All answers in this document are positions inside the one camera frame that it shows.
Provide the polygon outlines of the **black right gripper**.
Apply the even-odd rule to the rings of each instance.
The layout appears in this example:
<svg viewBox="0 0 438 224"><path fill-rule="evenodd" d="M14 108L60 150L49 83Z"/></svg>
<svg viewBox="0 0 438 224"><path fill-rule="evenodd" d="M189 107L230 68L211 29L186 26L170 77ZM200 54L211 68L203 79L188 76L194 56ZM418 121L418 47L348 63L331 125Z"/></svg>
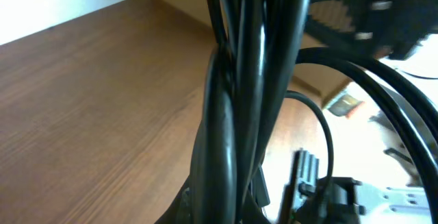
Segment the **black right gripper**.
<svg viewBox="0 0 438 224"><path fill-rule="evenodd" d="M437 0L311 0L305 31L334 49L405 60L437 33Z"/></svg>

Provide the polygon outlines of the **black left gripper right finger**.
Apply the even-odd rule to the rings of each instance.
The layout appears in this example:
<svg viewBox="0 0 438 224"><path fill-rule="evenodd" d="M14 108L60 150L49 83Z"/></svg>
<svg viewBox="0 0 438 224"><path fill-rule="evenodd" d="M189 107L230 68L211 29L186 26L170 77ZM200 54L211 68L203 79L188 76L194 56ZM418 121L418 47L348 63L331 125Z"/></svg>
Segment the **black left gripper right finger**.
<svg viewBox="0 0 438 224"><path fill-rule="evenodd" d="M250 181L242 208L242 224L270 224L263 208L270 204L268 189L261 165Z"/></svg>

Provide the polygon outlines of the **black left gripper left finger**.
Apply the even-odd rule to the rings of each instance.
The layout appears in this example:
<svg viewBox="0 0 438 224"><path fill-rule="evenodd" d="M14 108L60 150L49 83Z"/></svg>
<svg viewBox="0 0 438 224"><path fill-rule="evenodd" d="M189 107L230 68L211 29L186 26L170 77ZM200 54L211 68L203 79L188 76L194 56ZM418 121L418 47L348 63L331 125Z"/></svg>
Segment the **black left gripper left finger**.
<svg viewBox="0 0 438 224"><path fill-rule="evenodd" d="M155 224L193 224L194 190L192 180L186 179L168 209Z"/></svg>

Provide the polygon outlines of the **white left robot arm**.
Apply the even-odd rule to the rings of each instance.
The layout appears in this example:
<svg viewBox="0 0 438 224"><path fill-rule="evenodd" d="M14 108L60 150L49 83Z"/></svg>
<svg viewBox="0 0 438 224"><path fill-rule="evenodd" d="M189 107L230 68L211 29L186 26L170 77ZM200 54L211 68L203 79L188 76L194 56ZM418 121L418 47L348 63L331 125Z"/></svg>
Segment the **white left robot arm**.
<svg viewBox="0 0 438 224"><path fill-rule="evenodd" d="M436 223L423 188L379 188L351 177L318 176L319 160L294 154L278 223Z"/></svg>

